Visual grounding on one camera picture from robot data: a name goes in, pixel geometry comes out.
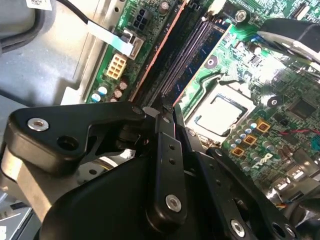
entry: metal screw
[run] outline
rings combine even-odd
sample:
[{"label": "metal screw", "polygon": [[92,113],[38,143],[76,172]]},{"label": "metal screw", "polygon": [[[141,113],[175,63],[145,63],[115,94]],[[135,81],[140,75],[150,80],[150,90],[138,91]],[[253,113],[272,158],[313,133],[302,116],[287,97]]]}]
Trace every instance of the metal screw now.
[{"label": "metal screw", "polygon": [[133,106],[133,107],[132,107],[132,110],[133,110],[136,114],[142,114],[142,113],[143,113],[143,111],[142,111],[139,107],[137,107],[137,106]]},{"label": "metal screw", "polygon": [[163,120],[164,120],[166,123],[168,123],[168,124],[170,123],[170,120],[169,120],[167,117],[165,117],[165,116],[163,117]]},{"label": "metal screw", "polygon": [[28,121],[28,127],[37,132],[43,132],[49,128],[49,123],[41,118],[31,118]]},{"label": "metal screw", "polygon": [[245,10],[239,10],[235,14],[235,20],[237,23],[243,22],[247,18],[247,12]]},{"label": "metal screw", "polygon": [[289,226],[285,225],[285,229],[287,230],[287,232],[288,232],[292,237],[294,237],[294,238],[296,237],[295,232],[292,231],[292,229],[291,229]]},{"label": "metal screw", "polygon": [[222,157],[222,153],[221,153],[221,151],[219,149],[216,149],[215,153],[218,154],[220,157]]},{"label": "metal screw", "polygon": [[244,227],[235,219],[231,220],[231,227],[235,231],[235,233],[240,237],[243,238],[246,234]]},{"label": "metal screw", "polygon": [[176,213],[181,211],[181,208],[182,208],[181,202],[179,198],[177,198],[175,195],[169,194],[168,196],[166,196],[165,203],[170,210]]},{"label": "metal screw", "polygon": [[188,129],[188,133],[189,133],[192,137],[196,136],[195,131],[193,131],[192,129]]},{"label": "metal screw", "polygon": [[215,63],[215,61],[213,61],[212,59],[209,59],[209,60],[208,60],[208,65],[209,65],[209,66],[212,66],[214,63]]}]

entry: green circuit board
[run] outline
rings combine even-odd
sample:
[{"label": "green circuit board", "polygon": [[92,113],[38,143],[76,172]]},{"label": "green circuit board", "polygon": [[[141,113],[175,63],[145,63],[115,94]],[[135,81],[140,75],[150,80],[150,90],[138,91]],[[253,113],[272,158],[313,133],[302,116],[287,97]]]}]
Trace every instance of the green circuit board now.
[{"label": "green circuit board", "polygon": [[[128,88],[123,92],[121,99],[126,99],[128,94],[130,93],[130,89],[132,85],[135,83],[138,73],[143,66],[148,54],[153,48],[153,45],[165,26],[166,20],[170,15],[170,11],[174,8],[176,0],[168,0],[168,4],[170,6],[170,10],[168,14],[161,15],[158,11],[161,0],[127,0],[124,6],[124,10],[122,15],[118,21],[118,24],[115,28],[115,32],[123,33],[124,29],[127,28],[132,30],[133,32],[137,32],[140,38],[145,39],[137,57],[135,60],[129,59],[127,60],[126,67],[122,76],[126,77],[126,83],[128,84]],[[135,31],[133,27],[133,23],[137,14],[140,10],[148,11],[151,16],[148,24],[145,26],[143,31]],[[107,95],[101,99],[101,102],[108,102],[110,98],[113,96],[114,90],[120,83],[120,79],[114,79],[106,75],[106,71],[108,66],[116,53],[116,50],[112,46],[108,46],[106,53],[103,57],[103,61],[99,67],[98,73],[96,75],[95,81],[93,83],[92,89],[90,91],[89,97],[87,99],[87,103],[93,103],[94,101],[90,98],[92,93],[96,92],[100,86],[105,86],[107,88]]]},{"label": "green circuit board", "polygon": [[[249,167],[246,174],[254,181],[263,183],[269,187],[279,178],[287,177],[286,173],[295,166],[294,161],[284,159],[277,153],[284,145],[290,147],[294,152],[303,149],[308,156],[317,161],[319,149],[315,147],[317,134],[312,131],[301,133],[290,133],[286,136],[280,134],[288,130],[318,130],[320,129],[320,85],[318,78],[308,74],[309,66],[305,63],[297,62],[282,54],[263,49],[258,59],[253,61],[248,48],[259,27],[268,18],[289,18],[305,1],[300,0],[231,0],[234,4],[240,4],[252,15],[247,24],[232,26],[229,33],[221,40],[211,52],[210,56],[216,57],[217,64],[214,68],[208,69],[206,62],[194,76],[192,82],[185,90],[180,106],[182,113],[187,118],[195,106],[201,103],[205,92],[212,91],[217,86],[217,81],[205,81],[208,77],[224,74],[220,79],[223,81],[237,80],[247,84],[250,91],[250,98],[256,108],[244,119],[257,122],[259,119],[270,125],[267,132],[254,129],[251,135],[256,138],[253,145],[248,145],[242,141],[237,147],[244,150],[241,156],[233,154],[233,148],[229,144],[233,134],[237,134],[242,129],[242,124],[237,126],[222,143],[222,148],[241,167],[246,163]],[[320,20],[318,1],[308,1],[310,10],[303,18],[304,21],[318,23]],[[269,107],[268,99],[278,96],[281,105]],[[296,108],[307,108],[310,110],[307,117],[297,117],[294,114]],[[270,151],[263,146],[269,141],[274,147]],[[272,154],[272,158],[263,164],[257,165],[251,157],[252,153],[257,153],[261,158],[266,154]]]}]

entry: capacitor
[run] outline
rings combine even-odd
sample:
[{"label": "capacitor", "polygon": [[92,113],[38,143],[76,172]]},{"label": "capacitor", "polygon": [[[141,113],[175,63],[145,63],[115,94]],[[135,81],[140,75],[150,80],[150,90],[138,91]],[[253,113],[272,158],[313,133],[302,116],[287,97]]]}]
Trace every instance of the capacitor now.
[{"label": "capacitor", "polygon": [[237,144],[235,143],[234,140],[230,139],[228,141],[228,144],[230,145],[230,148],[235,149],[237,147]]},{"label": "capacitor", "polygon": [[259,154],[257,152],[252,152],[250,154],[250,157],[252,158],[252,160],[256,161],[257,163],[260,162],[261,157],[259,156]]},{"label": "capacitor", "polygon": [[106,86],[103,85],[98,88],[98,92],[101,96],[105,96],[108,93],[108,89]]},{"label": "capacitor", "polygon": [[251,129],[251,127],[249,127],[249,125],[243,125],[242,126],[242,129],[243,129],[243,131],[246,133],[246,134],[250,134],[250,133],[252,133],[252,129]]},{"label": "capacitor", "polygon": [[241,166],[241,168],[242,168],[242,170],[244,172],[249,172],[250,171],[250,165],[249,165],[249,163],[247,161],[241,162],[240,166]]},{"label": "capacitor", "polygon": [[242,142],[241,138],[239,135],[233,135],[232,136],[232,140],[236,143],[236,144],[240,144]]},{"label": "capacitor", "polygon": [[94,92],[92,95],[91,95],[91,100],[94,102],[94,103],[98,103],[101,101],[101,96],[99,94],[98,91]]},{"label": "capacitor", "polygon": [[166,15],[169,12],[170,5],[168,2],[163,1],[160,3],[158,11],[161,15]]},{"label": "capacitor", "polygon": [[115,103],[115,102],[118,102],[118,99],[116,99],[115,97],[112,97],[112,98],[110,99],[110,103]]},{"label": "capacitor", "polygon": [[257,123],[254,122],[252,119],[246,121],[246,123],[250,126],[250,128],[255,129],[257,127]]},{"label": "capacitor", "polygon": [[278,149],[278,151],[276,151],[276,154],[278,154],[282,160],[288,160],[288,157],[286,156],[285,151],[283,149]]},{"label": "capacitor", "polygon": [[276,149],[275,146],[270,141],[265,141],[262,143],[262,145],[265,147],[265,149],[267,149],[270,152],[273,152]]},{"label": "capacitor", "polygon": [[238,130],[237,134],[240,136],[241,139],[245,139],[247,134],[243,130]]},{"label": "capacitor", "polygon": [[114,94],[115,98],[117,98],[117,99],[122,97],[122,91],[120,89],[114,90],[113,94]]},{"label": "capacitor", "polygon": [[253,53],[254,55],[260,55],[261,52],[262,52],[262,48],[259,45],[255,44],[255,43],[252,43],[249,46],[249,51],[251,53]]},{"label": "capacitor", "polygon": [[292,149],[288,145],[284,145],[282,149],[284,151],[284,154],[288,157],[291,157],[294,154]]},{"label": "capacitor", "polygon": [[119,88],[120,88],[120,90],[125,90],[125,89],[127,89],[127,87],[128,87],[128,84],[127,84],[124,80],[122,80],[122,81],[119,83]]}]

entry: black mounting arm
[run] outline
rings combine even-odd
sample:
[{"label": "black mounting arm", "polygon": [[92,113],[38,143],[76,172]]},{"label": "black mounting arm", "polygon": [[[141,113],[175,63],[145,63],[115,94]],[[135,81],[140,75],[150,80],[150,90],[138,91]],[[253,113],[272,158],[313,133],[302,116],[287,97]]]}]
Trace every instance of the black mounting arm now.
[{"label": "black mounting arm", "polygon": [[[135,158],[77,184],[79,165],[124,149]],[[0,187],[33,207],[41,240],[299,238],[226,154],[205,153],[178,105],[155,117],[130,102],[17,110]]]}]

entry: black cable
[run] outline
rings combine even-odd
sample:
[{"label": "black cable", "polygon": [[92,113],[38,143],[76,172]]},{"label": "black cable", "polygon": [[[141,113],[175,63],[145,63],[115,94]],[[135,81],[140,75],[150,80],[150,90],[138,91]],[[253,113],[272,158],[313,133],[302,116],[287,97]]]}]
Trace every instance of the black cable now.
[{"label": "black cable", "polygon": [[28,40],[25,40],[25,41],[21,41],[21,42],[18,42],[18,43],[9,45],[9,46],[5,46],[4,48],[2,48],[2,53],[5,54],[5,53],[11,52],[11,51],[13,51],[13,50],[22,48],[22,47],[24,47],[25,45],[27,45],[27,44],[29,44],[30,42],[32,42],[32,40],[35,39],[35,38],[36,38],[36,36],[31,37],[31,38],[29,38]]},{"label": "black cable", "polygon": [[88,24],[90,19],[82,12],[80,11],[75,5],[73,5],[68,0],[57,0],[58,2],[65,5],[68,9],[70,9],[75,15],[77,15],[85,24]]},{"label": "black cable", "polygon": [[5,47],[15,45],[24,41],[27,41],[27,43],[29,43],[30,41],[28,40],[34,39],[38,35],[40,30],[44,26],[44,23],[45,23],[45,10],[35,9],[33,26],[25,32],[1,39],[0,45],[2,47],[2,51]]},{"label": "black cable", "polygon": [[[76,6],[74,6],[68,0],[57,0],[68,9],[70,9],[74,14],[76,14],[85,24],[91,21],[83,12],[81,12]],[[0,39],[0,48],[2,48],[2,53],[7,53],[12,50],[21,48],[28,43],[30,43],[40,32],[45,23],[45,10],[35,9],[34,10],[34,24],[33,26],[22,33],[14,36],[5,37]]]}]

